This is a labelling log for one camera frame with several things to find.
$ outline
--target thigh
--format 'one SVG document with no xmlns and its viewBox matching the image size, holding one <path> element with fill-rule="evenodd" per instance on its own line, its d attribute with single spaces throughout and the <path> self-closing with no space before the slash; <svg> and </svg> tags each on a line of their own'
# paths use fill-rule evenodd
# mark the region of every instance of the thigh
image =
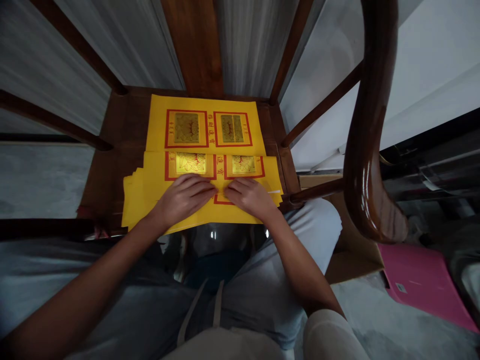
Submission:
<svg viewBox="0 0 480 360">
<path fill-rule="evenodd" d="M 0 242 L 0 338 L 110 247 L 63 239 Z M 150 358 L 175 348 L 195 291 L 141 259 L 105 316 L 70 358 Z"/>
<path fill-rule="evenodd" d="M 324 199 L 315 199 L 289 212 L 285 219 L 325 273 L 342 230 L 335 207 Z M 294 345 L 302 314 L 277 248 L 269 238 L 225 286 L 221 325 L 264 333 L 287 350 Z"/>
</svg>

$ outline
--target knee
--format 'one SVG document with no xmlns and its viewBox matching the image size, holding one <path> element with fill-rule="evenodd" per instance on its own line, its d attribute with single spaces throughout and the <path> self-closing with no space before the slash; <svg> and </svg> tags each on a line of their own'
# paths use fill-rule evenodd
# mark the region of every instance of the knee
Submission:
<svg viewBox="0 0 480 360">
<path fill-rule="evenodd" d="M 316 198 L 305 203 L 304 207 L 315 219 L 322 224 L 329 224 L 332 228 L 342 230 L 342 219 L 335 206 L 323 198 Z"/>
</svg>

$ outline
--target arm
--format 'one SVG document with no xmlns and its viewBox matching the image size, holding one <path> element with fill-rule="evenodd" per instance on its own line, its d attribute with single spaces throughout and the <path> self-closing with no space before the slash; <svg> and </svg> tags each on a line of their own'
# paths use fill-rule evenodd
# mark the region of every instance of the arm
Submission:
<svg viewBox="0 0 480 360">
<path fill-rule="evenodd" d="M 145 251 L 216 192 L 208 179 L 196 174 L 179 177 L 128 235 L 7 335 L 2 349 L 15 359 L 64 358 L 95 328 Z"/>
<path fill-rule="evenodd" d="M 267 191 L 253 179 L 238 177 L 225 189 L 225 195 L 240 209 L 265 224 L 278 250 L 291 289 L 307 315 L 320 309 L 330 309 L 345 317 L 324 274 Z"/>
</svg>

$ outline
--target barcode label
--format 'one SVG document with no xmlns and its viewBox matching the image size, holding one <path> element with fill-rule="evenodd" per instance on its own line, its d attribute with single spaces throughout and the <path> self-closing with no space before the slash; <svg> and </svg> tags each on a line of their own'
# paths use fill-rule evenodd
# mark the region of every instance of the barcode label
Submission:
<svg viewBox="0 0 480 360">
<path fill-rule="evenodd" d="M 402 284 L 399 284 L 398 282 L 396 282 L 395 285 L 399 291 L 401 291 L 402 293 L 408 294 L 407 290 L 405 290 L 405 286 L 403 286 Z"/>
</svg>

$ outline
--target finger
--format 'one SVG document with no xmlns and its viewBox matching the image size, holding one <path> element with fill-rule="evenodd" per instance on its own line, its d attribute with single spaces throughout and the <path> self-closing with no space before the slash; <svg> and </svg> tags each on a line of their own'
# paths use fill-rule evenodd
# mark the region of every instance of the finger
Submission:
<svg viewBox="0 0 480 360">
<path fill-rule="evenodd" d="M 248 186 L 245 186 L 244 184 L 242 184 L 240 181 L 237 181 L 237 180 L 238 179 L 235 179 L 230 184 L 228 184 L 225 191 L 227 191 L 227 189 L 234 189 L 237 192 L 242 194 L 249 189 Z"/>
<path fill-rule="evenodd" d="M 237 177 L 235 180 L 238 181 L 240 184 L 245 185 L 246 187 L 249 187 L 249 188 L 252 187 L 252 184 L 256 183 L 255 180 L 250 179 L 248 177 Z"/>
<path fill-rule="evenodd" d="M 198 195 L 195 195 L 193 197 L 194 202 L 195 202 L 195 206 L 191 210 L 190 215 L 197 212 L 198 210 L 200 210 L 206 203 L 209 202 L 210 198 L 213 195 L 215 195 L 218 191 L 219 190 L 217 188 L 213 188 L 211 190 L 204 191 L 202 193 L 199 193 Z"/>
<path fill-rule="evenodd" d="M 232 188 L 225 189 L 225 196 L 237 206 L 241 203 L 242 194 L 236 190 L 233 190 Z"/>
<path fill-rule="evenodd" d="M 182 184 L 178 186 L 179 190 L 185 190 L 192 187 L 198 183 L 209 183 L 210 179 L 207 177 L 201 177 L 200 175 L 196 174 L 197 176 L 192 176 L 191 178 L 185 180 Z"/>
<path fill-rule="evenodd" d="M 193 197 L 199 193 L 212 189 L 216 189 L 216 187 L 211 182 L 199 182 L 183 190 L 183 192 L 189 197 Z"/>
<path fill-rule="evenodd" d="M 178 186 L 182 183 L 184 183 L 185 181 L 187 181 L 188 179 L 191 179 L 191 178 L 194 178 L 194 177 L 198 177 L 200 175 L 196 174 L 196 173 L 189 173 L 189 174 L 183 174 L 182 176 L 178 177 L 172 184 L 172 186 Z"/>
</svg>

